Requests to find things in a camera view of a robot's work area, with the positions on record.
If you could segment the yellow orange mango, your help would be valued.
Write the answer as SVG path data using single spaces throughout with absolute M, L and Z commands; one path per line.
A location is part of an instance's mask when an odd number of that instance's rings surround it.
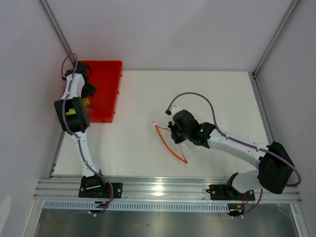
M 90 100 L 88 98 L 82 98 L 82 103 L 85 108 L 90 106 Z

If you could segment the pink peach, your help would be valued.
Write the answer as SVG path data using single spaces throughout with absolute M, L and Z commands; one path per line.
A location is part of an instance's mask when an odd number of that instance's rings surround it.
M 94 115 L 94 110 L 91 107 L 86 107 L 86 111 L 90 117 Z

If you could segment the green apple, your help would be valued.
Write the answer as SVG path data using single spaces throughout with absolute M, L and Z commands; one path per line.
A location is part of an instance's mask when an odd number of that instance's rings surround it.
M 76 113 L 76 111 L 73 109 L 73 108 L 71 108 L 71 109 L 69 109 L 65 114 L 67 115 L 67 116 L 70 116 L 70 115 L 74 115 Z

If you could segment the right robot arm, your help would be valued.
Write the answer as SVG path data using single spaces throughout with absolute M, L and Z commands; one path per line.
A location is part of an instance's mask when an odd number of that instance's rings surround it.
M 254 170 L 246 173 L 234 173 L 225 184 L 226 195 L 237 199 L 242 194 L 256 189 L 280 195 L 287 186 L 294 164 L 284 146 L 278 142 L 270 145 L 237 142 L 226 132 L 220 133 L 212 123 L 199 123 L 187 110 L 173 106 L 168 115 L 171 138 L 175 144 L 190 141 L 197 147 L 215 149 L 235 156 L 252 166 Z

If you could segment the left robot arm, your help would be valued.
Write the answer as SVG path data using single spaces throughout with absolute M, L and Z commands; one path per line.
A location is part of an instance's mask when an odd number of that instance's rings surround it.
M 80 192 L 92 193 L 100 198 L 106 194 L 107 184 L 102 178 L 100 167 L 93 159 L 88 142 L 90 119 L 84 99 L 96 91 L 88 80 L 88 70 L 88 65 L 78 61 L 74 63 L 73 69 L 66 71 L 62 76 L 66 81 L 65 92 L 60 100 L 54 102 L 54 108 L 62 129 L 71 136 L 79 154 L 82 167 Z

